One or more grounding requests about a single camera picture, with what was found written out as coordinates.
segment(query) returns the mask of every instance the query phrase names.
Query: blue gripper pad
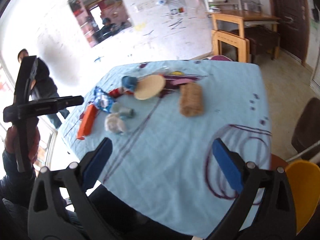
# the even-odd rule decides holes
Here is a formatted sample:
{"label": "blue gripper pad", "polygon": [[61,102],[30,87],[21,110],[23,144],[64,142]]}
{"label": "blue gripper pad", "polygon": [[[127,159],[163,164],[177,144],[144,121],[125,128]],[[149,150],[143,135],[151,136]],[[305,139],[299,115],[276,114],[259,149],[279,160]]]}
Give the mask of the blue gripper pad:
{"label": "blue gripper pad", "polygon": [[94,151],[94,157],[87,165],[82,174],[82,190],[87,191],[89,188],[93,188],[104,166],[106,165],[107,161],[109,160],[112,154],[112,149],[112,141],[109,138],[104,138],[103,141],[97,147],[97,149]]}
{"label": "blue gripper pad", "polygon": [[239,154],[230,152],[221,139],[216,139],[213,142],[212,154],[216,158],[231,188],[240,194],[244,187],[241,166],[245,165],[245,162]]}

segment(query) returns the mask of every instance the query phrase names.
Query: black hair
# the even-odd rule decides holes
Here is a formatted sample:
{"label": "black hair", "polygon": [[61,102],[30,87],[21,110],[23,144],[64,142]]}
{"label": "black hair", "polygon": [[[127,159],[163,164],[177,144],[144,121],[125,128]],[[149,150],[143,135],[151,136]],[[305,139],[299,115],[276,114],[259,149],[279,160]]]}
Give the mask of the black hair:
{"label": "black hair", "polygon": [[19,53],[18,53],[18,61],[19,61],[19,56],[20,56],[20,54],[21,54],[22,52],[26,52],[26,53],[28,53],[28,51],[27,51],[26,49],[22,49],[22,50],[20,50],[20,51],[19,51]]}
{"label": "black hair", "polygon": [[110,22],[110,23],[111,23],[110,18],[104,18],[104,19],[102,20],[103,25],[106,24],[107,22]]}

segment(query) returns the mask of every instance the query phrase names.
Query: yellow plastic chair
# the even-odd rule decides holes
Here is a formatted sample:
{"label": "yellow plastic chair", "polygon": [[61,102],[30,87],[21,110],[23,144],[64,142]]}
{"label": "yellow plastic chair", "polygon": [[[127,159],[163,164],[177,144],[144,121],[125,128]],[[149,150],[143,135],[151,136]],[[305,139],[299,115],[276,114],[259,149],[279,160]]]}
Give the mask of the yellow plastic chair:
{"label": "yellow plastic chair", "polygon": [[295,161],[285,168],[297,217],[297,234],[310,221],[320,199],[320,168],[308,161]]}

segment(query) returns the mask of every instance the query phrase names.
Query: metal screw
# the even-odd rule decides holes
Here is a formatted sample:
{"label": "metal screw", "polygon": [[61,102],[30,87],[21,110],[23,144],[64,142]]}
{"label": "metal screw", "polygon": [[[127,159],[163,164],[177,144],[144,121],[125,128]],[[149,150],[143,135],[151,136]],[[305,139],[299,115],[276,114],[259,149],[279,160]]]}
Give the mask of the metal screw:
{"label": "metal screw", "polygon": [[256,167],[256,165],[255,165],[253,162],[248,162],[248,163],[247,163],[247,167],[248,167],[249,169],[253,170],[253,169]]}
{"label": "metal screw", "polygon": [[40,169],[40,172],[41,172],[41,173],[46,173],[48,170],[49,170],[48,167],[44,166],[44,167],[42,167],[42,168]]}
{"label": "metal screw", "polygon": [[277,171],[282,174],[282,173],[284,173],[284,168],[278,167],[278,168],[277,168]]}
{"label": "metal screw", "polygon": [[78,167],[78,163],[77,162],[72,162],[69,164],[69,168],[74,170],[76,167]]}

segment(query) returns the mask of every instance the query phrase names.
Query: beige oval plate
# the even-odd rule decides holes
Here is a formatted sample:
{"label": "beige oval plate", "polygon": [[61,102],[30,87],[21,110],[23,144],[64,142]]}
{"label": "beige oval plate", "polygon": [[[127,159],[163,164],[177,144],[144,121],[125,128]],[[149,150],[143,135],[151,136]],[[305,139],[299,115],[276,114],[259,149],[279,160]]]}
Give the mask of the beige oval plate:
{"label": "beige oval plate", "polygon": [[134,97],[146,100],[159,94],[165,86],[165,79],[160,75],[150,75],[138,82]]}

